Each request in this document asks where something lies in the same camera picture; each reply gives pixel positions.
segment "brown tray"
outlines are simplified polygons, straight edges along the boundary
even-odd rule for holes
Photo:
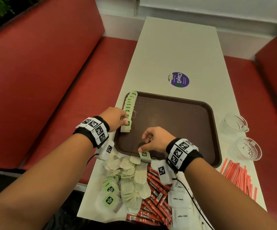
[[[116,131],[114,143],[119,152],[137,156],[137,149],[144,144],[141,139],[144,131],[159,126],[175,137],[188,139],[198,147],[206,162],[214,168],[220,166],[221,152],[214,114],[205,102],[137,92],[134,110],[131,131],[120,132],[120,128]],[[167,153],[150,151],[150,156],[163,160]]]

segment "black cable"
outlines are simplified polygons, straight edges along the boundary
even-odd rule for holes
[[[89,163],[89,161],[94,157],[94,156],[96,156],[96,155],[99,155],[99,153],[95,153],[93,156],[91,156],[91,158],[87,161],[87,163],[86,164],[88,164]]]
[[[184,186],[185,190],[188,192],[186,186],[185,186],[179,179],[173,178],[172,180],[177,180],[178,182],[180,182],[180,183]],[[209,227],[210,227],[212,230],[214,230],[214,228],[212,228],[212,226],[206,221],[205,217],[204,217],[204,216],[202,215],[202,213],[200,212],[200,210],[199,210],[199,208],[197,207],[197,205],[196,205],[196,203],[195,203],[193,197],[190,195],[190,192],[188,192],[188,194],[189,194],[190,198],[192,199],[192,201],[193,201],[195,207],[197,208],[199,214],[200,214],[200,215],[202,216],[202,218],[204,219],[204,221],[209,225]]]

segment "purple circular sticker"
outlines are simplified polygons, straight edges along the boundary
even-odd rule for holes
[[[183,73],[174,72],[168,76],[168,81],[176,87],[186,87],[190,83],[188,77]]]

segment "forearm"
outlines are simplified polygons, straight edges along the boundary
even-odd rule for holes
[[[216,229],[277,229],[277,223],[249,196],[202,158],[185,170],[202,211]]]
[[[5,213],[1,216],[9,215],[15,225],[17,217],[21,218],[14,229],[21,229],[23,222],[31,229],[41,229],[78,183],[92,150],[86,136],[72,135],[0,193],[0,211]]]

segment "hand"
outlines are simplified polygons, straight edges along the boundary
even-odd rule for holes
[[[110,126],[110,131],[116,131],[122,125],[127,125],[128,121],[124,120],[123,118],[127,119],[127,113],[119,109],[118,107],[109,107],[104,112],[99,115],[101,118],[106,121]]]
[[[167,145],[175,138],[176,137],[161,127],[149,127],[142,136],[146,144],[141,146],[138,151],[146,152],[156,150],[158,152],[166,152]]]

